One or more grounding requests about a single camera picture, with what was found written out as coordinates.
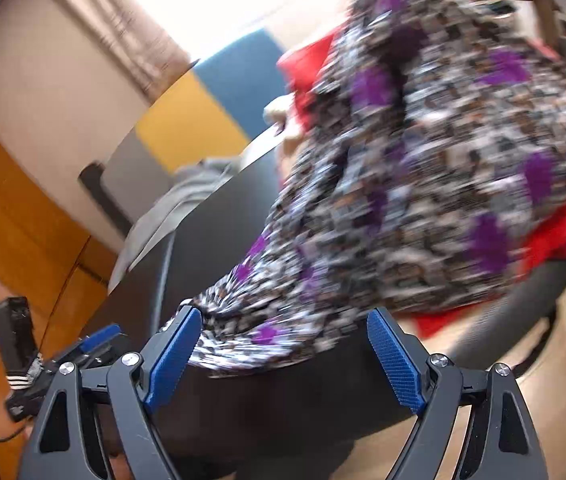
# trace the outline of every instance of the blue gripper pad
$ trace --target blue gripper pad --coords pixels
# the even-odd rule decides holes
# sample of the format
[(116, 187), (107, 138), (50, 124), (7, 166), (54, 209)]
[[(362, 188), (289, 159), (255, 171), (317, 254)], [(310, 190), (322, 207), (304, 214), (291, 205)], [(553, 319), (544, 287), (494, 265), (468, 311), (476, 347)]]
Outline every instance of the blue gripper pad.
[(367, 338), (377, 353), (396, 398), (412, 413), (421, 413), (425, 407), (421, 376), (378, 310), (367, 314)]
[(145, 397), (145, 407), (150, 412), (172, 398), (194, 345), (199, 340), (202, 324), (201, 313), (193, 308), (152, 368), (149, 392)]
[(118, 335), (120, 333), (121, 327), (119, 327), (116, 323), (107, 325), (100, 330), (96, 330), (96, 332), (83, 339), (82, 343), (80, 343), (79, 345), (80, 351), (87, 354), (87, 352), (92, 351), (97, 346), (102, 345), (103, 343), (105, 343), (105, 341), (109, 341), (115, 335)]

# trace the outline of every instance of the purple patterned fabric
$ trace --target purple patterned fabric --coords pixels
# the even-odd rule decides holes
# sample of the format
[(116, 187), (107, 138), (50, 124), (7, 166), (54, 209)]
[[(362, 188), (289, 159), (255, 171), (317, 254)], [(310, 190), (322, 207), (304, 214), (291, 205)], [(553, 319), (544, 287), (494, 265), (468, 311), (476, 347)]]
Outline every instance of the purple patterned fabric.
[(533, 153), (525, 161), (523, 174), (534, 205), (539, 204), (552, 191), (553, 166), (553, 159), (544, 153)]
[(407, 0), (377, 0), (375, 10), (377, 11), (377, 14), (383, 14), (390, 10), (398, 12), (399, 10), (404, 10), (406, 5)]
[(493, 213), (484, 213), (476, 219), (471, 233), (472, 251), (482, 270), (500, 274), (509, 263), (508, 236)]
[(263, 238), (183, 303), (213, 376), (310, 359), (377, 304), (493, 301), (566, 203), (566, 66), (468, 0), (354, 0), (311, 112)]
[(506, 48), (500, 48), (490, 53), (492, 61), (492, 72), (481, 78), (488, 85), (500, 85), (506, 83), (523, 83), (530, 79), (530, 74), (525, 67), (521, 56)]
[(368, 231), (370, 235), (375, 235), (383, 225), (385, 218), (385, 209), (387, 206), (387, 192), (385, 189), (376, 189), (367, 196), (367, 201), (371, 209), (369, 218)]
[(238, 264), (236, 266), (236, 269), (234, 269), (234, 277), (236, 278), (236, 282), (242, 283), (247, 280), (251, 270), (252, 269), (249, 263), (243, 262), (242, 264)]
[(263, 252), (263, 249), (265, 249), (267, 242), (267, 238), (264, 235), (256, 238), (256, 241), (252, 244), (252, 247), (250, 247), (250, 250), (248, 251), (248, 255), (256, 256), (260, 252)]
[(354, 76), (351, 95), (352, 107), (355, 110), (388, 106), (393, 95), (389, 76), (378, 66), (367, 67)]
[(264, 323), (257, 329), (258, 334), (252, 337), (256, 345), (271, 345), (279, 331), (269, 323)]

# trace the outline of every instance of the blue panel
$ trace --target blue panel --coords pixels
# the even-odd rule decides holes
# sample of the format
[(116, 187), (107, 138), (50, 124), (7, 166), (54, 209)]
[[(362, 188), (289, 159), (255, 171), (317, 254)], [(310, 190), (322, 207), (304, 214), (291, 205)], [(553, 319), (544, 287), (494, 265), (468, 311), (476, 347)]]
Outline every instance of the blue panel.
[(97, 330), (93, 334), (90, 334), (85, 339), (83, 339), (82, 343), (80, 343), (79, 345), (80, 351), (87, 353), (95, 349), (98, 345), (105, 343), (105, 341), (112, 339), (115, 335), (118, 335), (120, 333), (121, 327), (119, 327), (116, 323), (107, 325), (106, 327)]
[(150, 386), (145, 398), (145, 407), (149, 412), (154, 412), (172, 398), (194, 345), (199, 340), (202, 324), (201, 313), (193, 308), (167, 343), (150, 372)]
[(207, 90), (239, 124), (256, 138), (267, 125), (263, 108), (287, 93), (277, 61), (283, 52), (265, 30), (234, 41), (194, 66)]
[(412, 413), (421, 413), (425, 399), (421, 394), (419, 372), (376, 309), (367, 314), (367, 338), (377, 353), (396, 398)]

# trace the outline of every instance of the metal screw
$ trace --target metal screw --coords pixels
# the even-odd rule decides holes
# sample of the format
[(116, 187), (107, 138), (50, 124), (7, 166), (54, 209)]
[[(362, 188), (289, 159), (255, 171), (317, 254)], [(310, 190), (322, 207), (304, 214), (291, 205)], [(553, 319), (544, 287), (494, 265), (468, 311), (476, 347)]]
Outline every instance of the metal screw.
[(432, 354), (430, 356), (430, 361), (432, 364), (441, 368), (444, 368), (450, 364), (450, 360), (443, 354)]
[(134, 352), (130, 352), (129, 354), (125, 354), (121, 358), (121, 361), (125, 366), (134, 366), (136, 363), (140, 361), (140, 359), (141, 358), (138, 356), (138, 354), (135, 354)]
[(510, 374), (510, 367), (503, 363), (497, 363), (494, 365), (494, 371), (499, 375), (506, 377)]
[(74, 371), (74, 363), (63, 363), (58, 367), (58, 371), (61, 372), (61, 375), (69, 375)]

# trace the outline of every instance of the gray cloth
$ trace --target gray cloth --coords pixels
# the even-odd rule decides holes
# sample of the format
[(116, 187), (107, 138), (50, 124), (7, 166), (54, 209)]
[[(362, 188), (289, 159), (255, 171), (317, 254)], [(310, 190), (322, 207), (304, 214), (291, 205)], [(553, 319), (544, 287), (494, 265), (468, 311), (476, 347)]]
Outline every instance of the gray cloth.
[(238, 171), (238, 157), (208, 158), (195, 166), (177, 170), (172, 189), (138, 219), (127, 235), (109, 279), (108, 293), (165, 235), (174, 231), (192, 209)]

